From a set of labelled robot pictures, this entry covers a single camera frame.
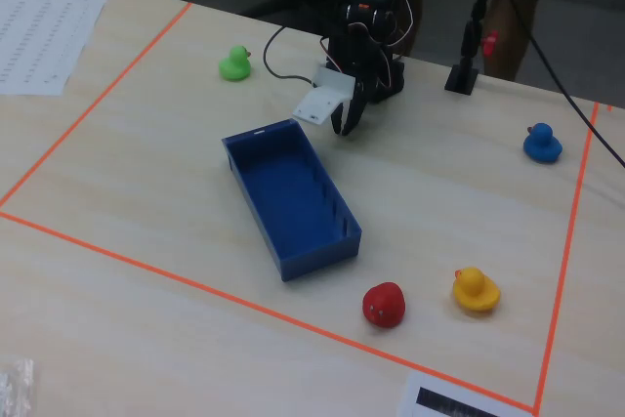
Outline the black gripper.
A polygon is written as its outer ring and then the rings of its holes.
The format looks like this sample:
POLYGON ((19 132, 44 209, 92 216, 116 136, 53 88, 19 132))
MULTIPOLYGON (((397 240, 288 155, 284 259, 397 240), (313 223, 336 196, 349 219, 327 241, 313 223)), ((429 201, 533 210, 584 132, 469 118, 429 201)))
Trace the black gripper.
POLYGON ((350 22, 336 37, 338 64, 355 78, 354 94, 331 113, 331 124, 337 136, 347 136, 358 124, 365 108, 365 91, 370 94, 392 90, 391 61, 385 47, 375 40, 368 26, 350 22))

